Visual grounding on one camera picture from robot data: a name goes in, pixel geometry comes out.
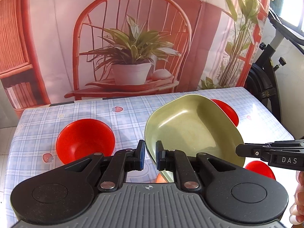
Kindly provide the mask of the person's right hand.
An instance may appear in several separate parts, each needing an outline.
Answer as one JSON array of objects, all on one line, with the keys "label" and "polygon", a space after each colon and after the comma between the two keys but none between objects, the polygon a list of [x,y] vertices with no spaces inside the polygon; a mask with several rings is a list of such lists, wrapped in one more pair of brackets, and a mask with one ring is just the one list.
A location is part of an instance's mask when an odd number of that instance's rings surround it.
[{"label": "person's right hand", "polygon": [[297,182],[298,186],[294,195],[295,203],[290,208],[290,222],[292,225],[303,224],[303,206],[304,206],[304,183],[303,183],[303,171],[297,172]]}]

